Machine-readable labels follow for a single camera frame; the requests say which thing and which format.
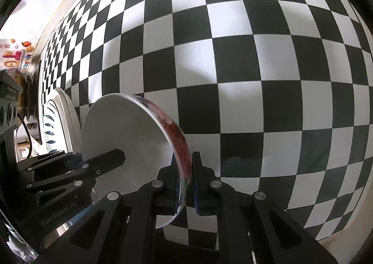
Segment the black white checkered mat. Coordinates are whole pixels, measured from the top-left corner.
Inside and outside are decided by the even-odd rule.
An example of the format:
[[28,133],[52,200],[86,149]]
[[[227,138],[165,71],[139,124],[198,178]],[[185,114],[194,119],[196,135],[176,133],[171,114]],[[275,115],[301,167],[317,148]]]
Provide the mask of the black white checkered mat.
[[351,225],[372,170],[372,35],[348,0],[77,0],[45,46],[41,96],[83,120],[143,96],[238,191],[318,240]]

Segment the colourful wall sticker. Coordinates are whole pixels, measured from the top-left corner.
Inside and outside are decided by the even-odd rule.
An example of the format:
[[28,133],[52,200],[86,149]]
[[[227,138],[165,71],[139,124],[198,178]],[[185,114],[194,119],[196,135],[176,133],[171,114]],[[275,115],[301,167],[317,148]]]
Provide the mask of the colourful wall sticker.
[[1,70],[18,69],[20,72],[27,72],[34,50],[33,43],[29,41],[1,39]]

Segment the white bowl red flower pattern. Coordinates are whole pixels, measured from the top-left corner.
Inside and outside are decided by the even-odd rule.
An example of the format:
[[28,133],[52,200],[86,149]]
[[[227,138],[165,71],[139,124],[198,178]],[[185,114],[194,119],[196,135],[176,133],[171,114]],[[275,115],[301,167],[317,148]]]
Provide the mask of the white bowl red flower pattern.
[[174,163],[177,211],[182,211],[192,181],[190,148],[180,127],[150,100],[121,93],[99,98],[83,122],[81,144],[84,160],[115,149],[125,154],[121,166],[102,172],[96,179],[93,190],[99,198],[111,191],[135,192]]

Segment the white plate with blue leaves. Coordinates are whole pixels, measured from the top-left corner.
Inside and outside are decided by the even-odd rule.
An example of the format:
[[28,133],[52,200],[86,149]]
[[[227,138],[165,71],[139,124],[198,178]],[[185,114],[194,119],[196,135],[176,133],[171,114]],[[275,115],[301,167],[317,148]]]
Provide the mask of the white plate with blue leaves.
[[73,151],[65,111],[57,100],[48,100],[43,106],[42,128],[48,153]]

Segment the white plate with pink flower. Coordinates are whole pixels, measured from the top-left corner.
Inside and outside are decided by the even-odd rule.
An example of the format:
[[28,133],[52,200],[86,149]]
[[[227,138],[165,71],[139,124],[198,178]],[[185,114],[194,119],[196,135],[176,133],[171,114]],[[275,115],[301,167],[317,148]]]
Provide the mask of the white plate with pink flower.
[[55,88],[52,93],[52,100],[59,113],[66,149],[69,152],[81,152],[82,129],[75,107],[61,88]]

